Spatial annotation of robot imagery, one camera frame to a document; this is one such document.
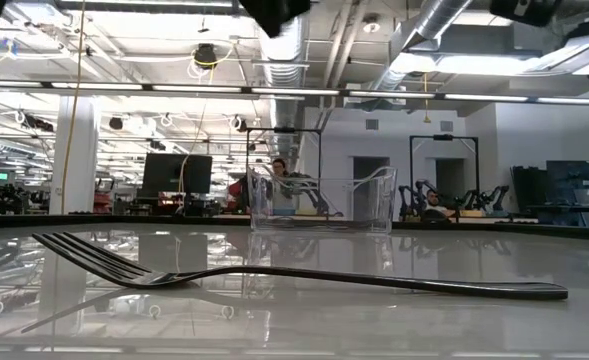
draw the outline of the white wall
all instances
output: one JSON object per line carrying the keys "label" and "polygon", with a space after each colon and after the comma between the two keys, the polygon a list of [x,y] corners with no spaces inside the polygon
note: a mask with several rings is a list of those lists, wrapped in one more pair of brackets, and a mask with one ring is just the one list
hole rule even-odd
{"label": "white wall", "polygon": [[[316,109],[306,116],[316,119]],[[454,111],[430,111],[431,123],[424,123],[424,111],[406,114],[404,111],[375,111],[336,109],[330,118],[322,139],[322,178],[351,179],[354,157],[389,157],[390,165],[398,169],[398,185],[409,185],[409,136],[440,134],[440,121],[454,122],[453,135],[465,135],[465,123]],[[366,131],[365,119],[378,119],[378,131]],[[415,148],[420,141],[415,140]],[[307,141],[301,149],[300,170],[316,175],[318,148]],[[467,159],[472,153],[460,142],[434,142],[427,140],[414,153],[414,180],[426,178],[436,181],[435,158]],[[350,213],[350,197],[338,186],[323,187],[326,196],[339,211]],[[400,200],[395,201],[395,218]]]}
{"label": "white wall", "polygon": [[512,166],[545,169],[547,160],[589,160],[589,106],[491,104],[465,125],[469,136],[479,137],[481,189],[510,185],[503,205],[511,211],[518,209]]}

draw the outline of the glossy table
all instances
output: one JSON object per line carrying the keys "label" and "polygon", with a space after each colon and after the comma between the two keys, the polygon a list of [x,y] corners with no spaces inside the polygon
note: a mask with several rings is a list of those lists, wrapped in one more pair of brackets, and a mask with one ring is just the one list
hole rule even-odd
{"label": "glossy table", "polygon": [[[241,274],[206,279],[194,289],[129,292],[29,238],[62,230],[164,271],[251,264],[546,281],[569,288],[570,299],[475,299]],[[391,236],[251,234],[232,226],[98,224],[0,229],[0,254],[8,249],[17,251],[0,266],[3,360],[589,358],[587,240],[409,230]],[[111,299],[92,302],[100,296]],[[82,311],[21,333],[86,301],[90,305]]]}

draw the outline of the doorway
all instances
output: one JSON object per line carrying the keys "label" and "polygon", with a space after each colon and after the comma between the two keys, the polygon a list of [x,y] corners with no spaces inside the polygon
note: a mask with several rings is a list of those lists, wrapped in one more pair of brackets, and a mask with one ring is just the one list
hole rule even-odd
{"label": "doorway", "polygon": [[463,196],[465,188],[465,159],[436,159],[436,188],[440,195],[453,199]]}
{"label": "doorway", "polygon": [[[363,179],[372,175],[376,169],[390,166],[388,157],[354,157],[354,174],[353,179]],[[371,209],[370,206],[370,189],[371,184],[363,184],[354,190],[352,194],[352,214],[354,221],[362,221],[370,218],[370,215],[363,209]]]}

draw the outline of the silver fork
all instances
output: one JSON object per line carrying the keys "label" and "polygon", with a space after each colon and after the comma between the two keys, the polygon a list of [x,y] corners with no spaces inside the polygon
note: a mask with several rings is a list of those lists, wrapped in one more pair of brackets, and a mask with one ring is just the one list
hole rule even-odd
{"label": "silver fork", "polygon": [[517,300],[564,300],[568,297],[567,289],[560,285],[537,282],[444,281],[247,265],[190,273],[166,273],[148,269],[67,232],[32,234],[32,237],[88,272],[134,289],[162,289],[210,276],[245,273]]}

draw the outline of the computer monitor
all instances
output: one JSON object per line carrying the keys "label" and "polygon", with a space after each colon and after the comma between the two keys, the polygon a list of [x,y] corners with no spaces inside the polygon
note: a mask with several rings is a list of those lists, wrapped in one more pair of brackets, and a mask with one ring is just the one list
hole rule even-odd
{"label": "computer monitor", "polygon": [[212,157],[203,155],[147,154],[143,189],[146,194],[178,192],[181,165],[187,157],[183,171],[183,192],[207,194],[212,180]]}
{"label": "computer monitor", "polygon": [[589,190],[589,161],[548,161],[547,179],[548,201],[583,203],[587,199],[579,199],[576,190]]}

